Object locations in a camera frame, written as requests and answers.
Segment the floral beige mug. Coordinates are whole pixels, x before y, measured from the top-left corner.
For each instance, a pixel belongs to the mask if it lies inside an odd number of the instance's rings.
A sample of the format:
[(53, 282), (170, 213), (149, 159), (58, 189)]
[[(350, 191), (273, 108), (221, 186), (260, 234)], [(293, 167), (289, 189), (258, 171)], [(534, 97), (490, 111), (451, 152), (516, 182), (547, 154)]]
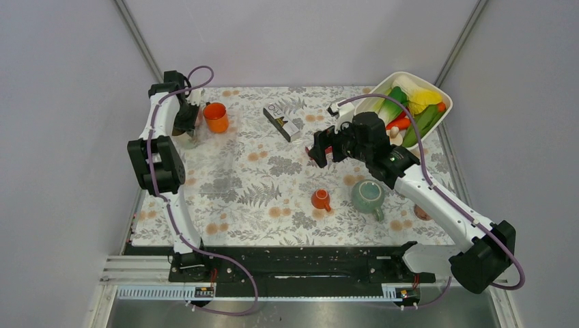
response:
[(172, 137), (175, 146), (182, 150), (194, 149), (199, 144), (199, 138), (195, 131), (186, 131), (180, 135), (175, 135)]

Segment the orange enamel mug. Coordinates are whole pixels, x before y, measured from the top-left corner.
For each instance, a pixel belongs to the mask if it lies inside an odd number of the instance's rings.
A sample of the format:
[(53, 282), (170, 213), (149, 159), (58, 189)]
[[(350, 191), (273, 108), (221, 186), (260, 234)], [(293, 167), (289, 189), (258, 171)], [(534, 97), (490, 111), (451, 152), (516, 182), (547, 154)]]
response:
[(203, 110), (203, 117), (209, 131), (213, 133), (224, 133), (229, 128), (226, 107), (219, 102), (208, 103)]

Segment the small orange cup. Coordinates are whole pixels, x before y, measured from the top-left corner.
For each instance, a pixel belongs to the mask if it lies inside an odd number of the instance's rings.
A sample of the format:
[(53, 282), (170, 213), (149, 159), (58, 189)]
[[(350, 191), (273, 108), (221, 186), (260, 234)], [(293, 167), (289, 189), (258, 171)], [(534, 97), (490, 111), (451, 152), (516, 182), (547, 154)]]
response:
[(330, 195), (325, 189), (318, 189), (311, 196), (311, 204), (314, 208), (330, 212)]

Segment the green ceramic mug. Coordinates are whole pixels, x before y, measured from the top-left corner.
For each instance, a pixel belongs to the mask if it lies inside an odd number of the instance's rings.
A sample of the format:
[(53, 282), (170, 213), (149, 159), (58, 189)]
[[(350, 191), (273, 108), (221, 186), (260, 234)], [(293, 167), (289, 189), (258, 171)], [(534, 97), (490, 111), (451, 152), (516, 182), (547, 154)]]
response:
[(382, 205), (385, 200), (384, 189), (373, 180), (357, 182), (350, 193), (353, 207), (362, 214), (371, 214), (378, 222), (384, 221)]

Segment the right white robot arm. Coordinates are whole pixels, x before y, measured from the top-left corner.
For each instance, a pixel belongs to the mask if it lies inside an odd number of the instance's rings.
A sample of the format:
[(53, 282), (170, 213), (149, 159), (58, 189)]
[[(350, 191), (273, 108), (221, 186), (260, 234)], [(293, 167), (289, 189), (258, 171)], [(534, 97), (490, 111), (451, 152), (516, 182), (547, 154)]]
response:
[(443, 249), (414, 244), (394, 259), (395, 278), (407, 282), (417, 273), (455, 278), (466, 290), (480, 294), (488, 286), (517, 290), (526, 276), (514, 255), (516, 230), (503, 220), (494, 223), (449, 193), (427, 171), (421, 159), (403, 146), (390, 143), (385, 123), (374, 112), (364, 112), (313, 135), (308, 155), (319, 167), (346, 158), (365, 164), (369, 173), (388, 188), (410, 199), (451, 237), (454, 245)]

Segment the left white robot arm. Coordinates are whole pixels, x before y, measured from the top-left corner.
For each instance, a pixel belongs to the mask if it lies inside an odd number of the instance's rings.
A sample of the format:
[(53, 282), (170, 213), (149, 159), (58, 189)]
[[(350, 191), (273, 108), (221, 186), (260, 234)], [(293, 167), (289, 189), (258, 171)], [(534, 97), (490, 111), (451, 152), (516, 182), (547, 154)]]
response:
[(155, 197), (164, 210), (173, 239), (171, 270), (184, 270), (197, 281), (208, 278), (212, 263), (196, 255), (202, 239), (194, 228), (184, 197), (186, 166), (172, 135), (195, 134), (201, 92), (181, 72), (166, 71), (163, 82), (148, 91), (147, 124), (127, 151), (139, 186)]

